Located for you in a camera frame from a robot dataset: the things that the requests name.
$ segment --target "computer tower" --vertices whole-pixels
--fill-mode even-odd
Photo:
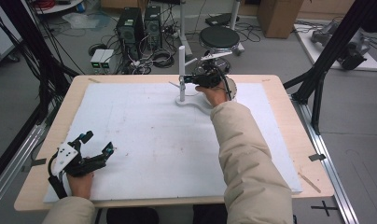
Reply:
[[[155,6],[147,6],[145,12],[145,28],[147,37],[148,49],[162,48],[162,34],[161,34],[161,8]]]
[[[139,7],[125,7],[116,26],[122,52],[133,60],[142,58],[145,29]]]

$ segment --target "white board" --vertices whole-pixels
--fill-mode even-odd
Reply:
[[[300,24],[295,24],[294,27],[298,30],[308,30],[308,29],[311,28],[311,26],[300,25]],[[313,33],[313,31],[310,31],[308,33],[298,32],[297,35],[299,36],[301,44],[304,46],[308,57],[310,58],[311,62],[314,64],[316,62],[316,60],[319,58],[320,53],[322,52],[324,47],[322,47],[322,44],[320,44],[320,43],[313,43],[311,41],[312,33]],[[367,60],[365,62],[361,63],[354,70],[377,71],[377,62],[368,53],[365,53],[363,55],[363,57],[366,58]],[[334,62],[334,64],[331,66],[331,68],[344,70],[342,68],[342,66],[340,65],[340,63],[337,62],[337,61]]]
[[[270,146],[272,161],[293,193],[302,191],[283,137],[261,84],[238,83],[237,101],[252,111]],[[186,94],[196,94],[187,85]],[[116,147],[107,166],[95,172],[93,201],[223,196],[212,122],[196,107],[175,103],[171,84],[90,84],[66,140],[93,131],[84,157]],[[65,188],[69,192],[66,178]],[[44,202],[58,200],[49,187]]]

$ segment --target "round stool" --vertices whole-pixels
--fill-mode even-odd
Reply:
[[[240,37],[232,29],[221,26],[210,26],[200,32],[200,44],[208,49],[204,56],[209,54],[229,52],[238,48]],[[203,61],[220,67],[226,74],[230,72],[230,63],[223,58]]]

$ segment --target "black metal frame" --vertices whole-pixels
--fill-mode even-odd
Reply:
[[[314,66],[301,76],[284,83],[285,89],[288,89],[302,82],[300,88],[291,95],[293,100],[301,105],[306,105],[308,98],[314,92],[311,124],[318,135],[320,134],[319,116],[326,74],[339,56],[343,54],[349,41],[374,10],[376,3],[377,0],[356,0],[314,63]]]

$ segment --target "haptic device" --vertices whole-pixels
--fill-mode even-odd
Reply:
[[[92,158],[82,158],[80,148],[81,144],[86,144],[93,137],[92,131],[82,133],[73,142],[64,142],[58,148],[58,151],[49,160],[49,183],[54,188],[58,197],[67,197],[63,187],[63,172],[79,177],[92,171],[101,169],[106,166],[106,161],[113,154],[113,144],[109,142],[102,150],[102,154]]]

